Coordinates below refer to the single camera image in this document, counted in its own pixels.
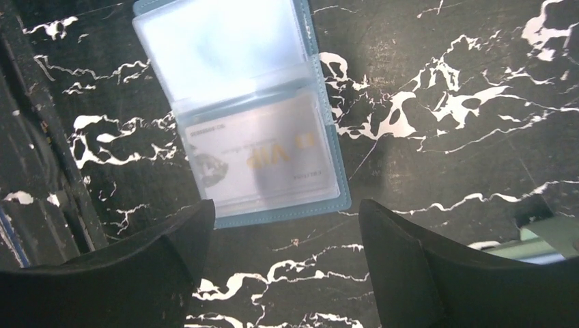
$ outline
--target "vip card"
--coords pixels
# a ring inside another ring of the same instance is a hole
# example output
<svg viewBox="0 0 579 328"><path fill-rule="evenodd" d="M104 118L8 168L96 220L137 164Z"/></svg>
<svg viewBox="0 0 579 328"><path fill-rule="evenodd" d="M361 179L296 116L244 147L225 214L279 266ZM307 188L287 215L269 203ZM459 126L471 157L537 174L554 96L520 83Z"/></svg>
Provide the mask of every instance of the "vip card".
<svg viewBox="0 0 579 328"><path fill-rule="evenodd" d="M289 206L308 197L336 197L316 105L315 95L307 92L186 128L205 197L217 207L280 197Z"/></svg>

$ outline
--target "marble table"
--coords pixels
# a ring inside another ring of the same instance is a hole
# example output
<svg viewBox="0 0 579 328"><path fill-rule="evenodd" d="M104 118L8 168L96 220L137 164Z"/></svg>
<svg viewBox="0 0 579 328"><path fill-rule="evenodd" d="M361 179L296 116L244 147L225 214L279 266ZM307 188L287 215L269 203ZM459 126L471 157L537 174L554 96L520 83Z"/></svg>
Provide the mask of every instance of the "marble table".
<svg viewBox="0 0 579 328"><path fill-rule="evenodd" d="M17 4L111 242L198 197L132 2L118 1ZM354 205L216 230L186 326L379 327L363 198L464 244L579 215L578 8L312 0Z"/></svg>

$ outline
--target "blue card holder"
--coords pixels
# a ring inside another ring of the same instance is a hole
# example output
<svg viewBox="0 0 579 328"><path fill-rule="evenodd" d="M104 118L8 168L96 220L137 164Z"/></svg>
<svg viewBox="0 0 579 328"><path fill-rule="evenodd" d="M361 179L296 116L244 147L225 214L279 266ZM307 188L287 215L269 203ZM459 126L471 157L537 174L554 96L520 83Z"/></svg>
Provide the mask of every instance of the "blue card holder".
<svg viewBox="0 0 579 328"><path fill-rule="evenodd" d="M140 0L133 10L216 228L351 206L307 0Z"/></svg>

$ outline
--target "blue strip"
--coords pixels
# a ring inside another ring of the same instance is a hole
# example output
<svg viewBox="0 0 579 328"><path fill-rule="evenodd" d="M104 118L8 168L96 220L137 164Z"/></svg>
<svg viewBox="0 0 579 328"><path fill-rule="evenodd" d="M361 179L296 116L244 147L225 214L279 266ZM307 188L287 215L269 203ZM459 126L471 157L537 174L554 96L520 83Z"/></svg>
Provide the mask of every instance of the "blue strip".
<svg viewBox="0 0 579 328"><path fill-rule="evenodd" d="M8 220L8 218L4 214L4 211L2 211L2 207L0 207L0 224L2 225L4 231L6 231L6 234L8 235L10 242L13 244L19 262L22 262L22 265L25 268L30 267L28 257L26 257L26 253L24 252L24 249L22 248L22 245L20 244L20 241L16 236L14 229L12 229L12 224L10 223L10 220Z"/></svg>

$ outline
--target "black tabletop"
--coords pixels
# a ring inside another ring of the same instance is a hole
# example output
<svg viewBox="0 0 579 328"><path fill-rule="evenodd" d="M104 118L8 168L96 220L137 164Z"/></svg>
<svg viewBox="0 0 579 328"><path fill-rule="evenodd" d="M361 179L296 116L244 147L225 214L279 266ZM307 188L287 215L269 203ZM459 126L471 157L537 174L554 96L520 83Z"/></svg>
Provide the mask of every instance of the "black tabletop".
<svg viewBox="0 0 579 328"><path fill-rule="evenodd" d="M111 242L198 198L132 2L117 1L18 2ZM577 4L313 0L354 205L214 231L188 327L379 327L363 198L464 244L579 215Z"/></svg>

